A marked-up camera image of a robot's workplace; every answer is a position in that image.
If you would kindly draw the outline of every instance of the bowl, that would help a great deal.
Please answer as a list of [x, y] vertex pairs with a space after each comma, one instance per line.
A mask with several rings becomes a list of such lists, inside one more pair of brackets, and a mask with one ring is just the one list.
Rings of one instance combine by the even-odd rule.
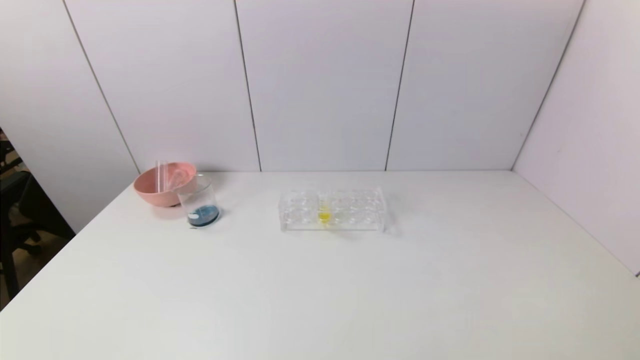
[[[194, 164], [169, 163], [167, 166], [168, 179], [171, 179], [176, 170], [182, 170], [187, 174], [187, 179], [184, 181], [184, 185], [179, 186], [176, 189], [189, 184], [196, 175], [196, 167]], [[153, 206], [167, 208], [169, 206], [180, 204], [180, 199], [178, 199], [178, 195], [175, 192], [156, 192], [156, 168], [151, 168], [140, 174], [140, 176], [138, 176], [133, 182], [133, 188], [144, 201]]]

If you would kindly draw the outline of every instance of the floor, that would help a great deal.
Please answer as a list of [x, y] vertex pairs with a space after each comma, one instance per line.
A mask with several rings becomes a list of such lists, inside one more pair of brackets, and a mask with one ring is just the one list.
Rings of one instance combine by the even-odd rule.
[[[15, 270], [18, 275], [18, 284], [20, 289], [25, 287], [29, 281], [51, 260], [67, 243], [67, 239], [60, 238], [49, 234], [45, 231], [39, 231], [38, 234], [42, 238], [35, 243], [27, 240], [28, 244], [39, 245], [42, 252], [36, 256], [29, 255], [26, 250], [17, 249], [13, 252], [13, 260], [15, 262]], [[6, 292], [6, 284], [4, 276], [0, 275], [0, 310], [9, 303], [9, 295]]]

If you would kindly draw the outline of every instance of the beaker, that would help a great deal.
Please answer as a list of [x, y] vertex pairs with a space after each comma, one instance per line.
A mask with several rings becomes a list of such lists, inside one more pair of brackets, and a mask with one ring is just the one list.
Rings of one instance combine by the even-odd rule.
[[189, 224], [198, 227], [206, 226], [220, 217], [220, 208], [209, 176], [196, 174], [175, 192], [187, 213]]

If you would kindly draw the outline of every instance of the white wall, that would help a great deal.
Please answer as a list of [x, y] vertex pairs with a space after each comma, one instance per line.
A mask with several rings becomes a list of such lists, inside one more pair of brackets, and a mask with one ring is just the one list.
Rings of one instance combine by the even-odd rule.
[[61, 1], [1, 1], [0, 49], [0, 126], [78, 232], [138, 171]]
[[581, 5], [416, 0], [387, 169], [511, 169]]
[[412, 0], [239, 0], [262, 169], [384, 170]]
[[258, 171], [233, 0], [67, 0], [131, 153]]
[[587, 0], [514, 170], [640, 271], [640, 1]]

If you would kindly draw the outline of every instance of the white table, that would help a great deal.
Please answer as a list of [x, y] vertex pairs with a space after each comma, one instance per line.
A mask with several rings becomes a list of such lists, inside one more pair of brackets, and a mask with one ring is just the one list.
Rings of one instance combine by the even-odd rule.
[[[2, 360], [640, 359], [640, 281], [511, 172], [217, 173], [190, 229], [130, 187], [0, 313]], [[380, 185], [386, 233], [282, 233]]]

